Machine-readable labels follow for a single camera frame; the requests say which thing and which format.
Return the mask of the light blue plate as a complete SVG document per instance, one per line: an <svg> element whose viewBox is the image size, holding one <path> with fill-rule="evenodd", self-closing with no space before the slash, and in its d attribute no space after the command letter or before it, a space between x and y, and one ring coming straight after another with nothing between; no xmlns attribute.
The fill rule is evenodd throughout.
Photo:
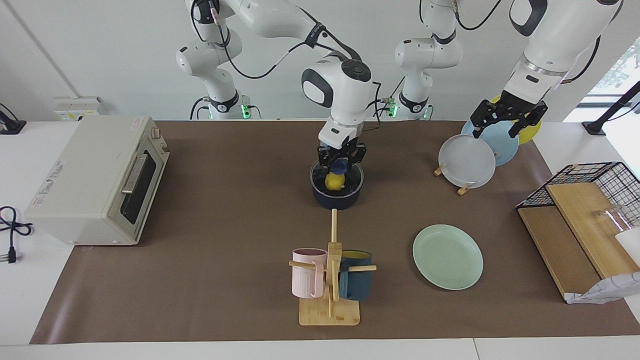
<svg viewBox="0 0 640 360"><path fill-rule="evenodd" d="M494 153L496 166L507 164L517 153L519 148L519 135L510 137L512 128L510 121L499 121L487 126L481 133L480 139L490 146Z"/></svg>

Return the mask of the black clamp stand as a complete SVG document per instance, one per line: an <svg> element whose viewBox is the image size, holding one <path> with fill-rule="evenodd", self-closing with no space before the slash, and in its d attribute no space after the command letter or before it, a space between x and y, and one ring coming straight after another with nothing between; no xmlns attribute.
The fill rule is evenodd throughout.
<svg viewBox="0 0 640 360"><path fill-rule="evenodd" d="M615 118L615 114L626 107L635 96L640 93L640 80L638 80L624 95L622 95L615 103L613 103L601 116L595 121L583 121L582 127L587 134L591 136L606 136L603 127L606 122Z"/></svg>

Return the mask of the wooden plate rack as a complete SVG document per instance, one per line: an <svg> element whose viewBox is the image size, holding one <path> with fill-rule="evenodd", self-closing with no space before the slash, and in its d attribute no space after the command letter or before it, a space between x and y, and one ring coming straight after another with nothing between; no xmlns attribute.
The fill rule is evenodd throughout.
<svg viewBox="0 0 640 360"><path fill-rule="evenodd" d="M454 173L451 170L448 170L445 164L441 164L438 168L436 168L433 171L433 175L434 177L444 176L446 180L448 180L448 182L458 186L458 189L456 191L458 196L464 196L464 194L466 194L472 186L477 184L476 181L462 180L455 177Z"/></svg>

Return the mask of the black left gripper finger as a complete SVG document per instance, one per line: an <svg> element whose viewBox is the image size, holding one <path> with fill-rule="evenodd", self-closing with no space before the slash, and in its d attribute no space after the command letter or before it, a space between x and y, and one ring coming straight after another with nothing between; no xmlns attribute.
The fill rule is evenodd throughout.
<svg viewBox="0 0 640 360"><path fill-rule="evenodd" d="M472 135L479 139L484 130L500 121L498 115L498 103L490 100L481 101L471 114L471 124L473 125Z"/></svg>
<svg viewBox="0 0 640 360"><path fill-rule="evenodd" d="M540 110L532 110L529 116L519 116L517 122L512 121L512 126L509 129L509 136L512 138L519 137L519 132L527 126L535 125L539 120L542 120L546 114L548 107L542 107Z"/></svg>

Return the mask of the grey plate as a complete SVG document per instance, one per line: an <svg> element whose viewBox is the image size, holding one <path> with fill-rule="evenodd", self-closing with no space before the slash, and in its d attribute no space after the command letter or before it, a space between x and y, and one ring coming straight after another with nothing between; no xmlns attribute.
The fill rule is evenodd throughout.
<svg viewBox="0 0 640 360"><path fill-rule="evenodd" d="M493 178L496 167L496 158L489 144L470 134L450 137L438 152L439 173L460 189L477 189L486 185Z"/></svg>

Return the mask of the wooden shelf boards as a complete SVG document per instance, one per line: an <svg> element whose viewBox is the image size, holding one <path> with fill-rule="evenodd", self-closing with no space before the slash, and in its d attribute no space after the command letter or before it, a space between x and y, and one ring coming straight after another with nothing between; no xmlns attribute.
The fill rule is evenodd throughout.
<svg viewBox="0 0 640 360"><path fill-rule="evenodd" d="M554 206L517 212L562 298L565 293L584 294L606 278L640 272L616 234L594 215L612 207L596 184L554 184L546 189Z"/></svg>

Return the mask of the glass lid purple knob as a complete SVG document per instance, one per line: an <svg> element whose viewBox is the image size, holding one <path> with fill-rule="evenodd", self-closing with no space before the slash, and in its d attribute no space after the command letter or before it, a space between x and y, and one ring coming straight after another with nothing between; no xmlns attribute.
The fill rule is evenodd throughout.
<svg viewBox="0 0 640 360"><path fill-rule="evenodd" d="M341 191L329 191L326 189L325 178L327 173L345 174L345 184ZM330 171L326 171L316 162L311 167L310 179L313 189L319 191L322 195L329 198L346 198L356 194L361 189L365 175L360 164L355 164L351 171L348 172L348 160L346 158L338 158L330 166Z"/></svg>

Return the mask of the white power strip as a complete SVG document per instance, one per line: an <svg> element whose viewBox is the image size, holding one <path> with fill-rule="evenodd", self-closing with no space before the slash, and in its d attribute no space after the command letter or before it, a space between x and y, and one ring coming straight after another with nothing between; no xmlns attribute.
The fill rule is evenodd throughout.
<svg viewBox="0 0 640 360"><path fill-rule="evenodd" d="M108 113L98 96L55 96L54 102L58 121L81 121L86 116L105 116Z"/></svg>

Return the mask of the black desk mount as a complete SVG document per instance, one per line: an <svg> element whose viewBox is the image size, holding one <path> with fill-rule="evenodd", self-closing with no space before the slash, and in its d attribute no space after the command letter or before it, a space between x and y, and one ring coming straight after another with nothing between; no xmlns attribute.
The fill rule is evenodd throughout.
<svg viewBox="0 0 640 360"><path fill-rule="evenodd" d="M0 102L0 135L17 135L26 124L26 120L19 119L9 107Z"/></svg>

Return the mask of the window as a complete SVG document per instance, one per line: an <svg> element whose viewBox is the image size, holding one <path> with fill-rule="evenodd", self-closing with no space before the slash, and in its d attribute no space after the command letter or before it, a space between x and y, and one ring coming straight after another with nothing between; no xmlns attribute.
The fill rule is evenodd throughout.
<svg viewBox="0 0 640 360"><path fill-rule="evenodd" d="M638 81L640 81L640 37L621 55L586 96L621 96Z"/></svg>

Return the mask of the white crumpled bag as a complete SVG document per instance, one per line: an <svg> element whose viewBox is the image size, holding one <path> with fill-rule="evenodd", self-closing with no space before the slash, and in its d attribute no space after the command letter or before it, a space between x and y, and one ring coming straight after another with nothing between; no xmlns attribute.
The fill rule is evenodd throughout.
<svg viewBox="0 0 640 360"><path fill-rule="evenodd" d="M602 279L585 293L565 292L563 298L569 305L604 305L640 294L640 271Z"/></svg>

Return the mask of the clear glass cup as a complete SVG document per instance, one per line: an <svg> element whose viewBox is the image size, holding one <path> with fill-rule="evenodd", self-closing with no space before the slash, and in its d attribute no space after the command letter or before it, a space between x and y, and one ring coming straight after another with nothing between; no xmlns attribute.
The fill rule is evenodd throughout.
<svg viewBox="0 0 640 360"><path fill-rule="evenodd" d="M593 214L602 226L612 230L615 234L619 234L633 228L626 217L625 209L624 206L613 205L606 209L595 210Z"/></svg>

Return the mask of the pink ribbed mug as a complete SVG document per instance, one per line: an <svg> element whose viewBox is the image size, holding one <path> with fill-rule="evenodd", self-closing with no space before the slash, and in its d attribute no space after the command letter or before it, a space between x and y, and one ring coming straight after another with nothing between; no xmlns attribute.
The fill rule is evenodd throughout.
<svg viewBox="0 0 640 360"><path fill-rule="evenodd" d="M297 248L292 251L292 260L310 268L293 266L291 292L300 299L317 299L325 294L325 266L328 253L320 248Z"/></svg>

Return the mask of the wooden mug tree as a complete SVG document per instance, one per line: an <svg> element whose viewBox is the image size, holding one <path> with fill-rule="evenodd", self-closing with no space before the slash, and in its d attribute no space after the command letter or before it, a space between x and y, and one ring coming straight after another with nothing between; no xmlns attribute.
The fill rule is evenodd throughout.
<svg viewBox="0 0 640 360"><path fill-rule="evenodd" d="M361 322L360 303L340 297L339 280L343 244L338 241L338 210L331 210L331 238L326 259L291 259L292 269L311 271L305 279L309 295L298 296L298 323L301 326L356 326Z"/></svg>

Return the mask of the dark teal mug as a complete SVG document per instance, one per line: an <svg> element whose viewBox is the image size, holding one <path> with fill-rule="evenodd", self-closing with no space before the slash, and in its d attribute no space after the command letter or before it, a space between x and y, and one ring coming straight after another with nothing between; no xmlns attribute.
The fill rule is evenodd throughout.
<svg viewBox="0 0 640 360"><path fill-rule="evenodd" d="M371 294L370 271L350 271L349 268L372 264L372 255L368 251L347 249L342 251L339 268L338 291L341 299L365 301Z"/></svg>

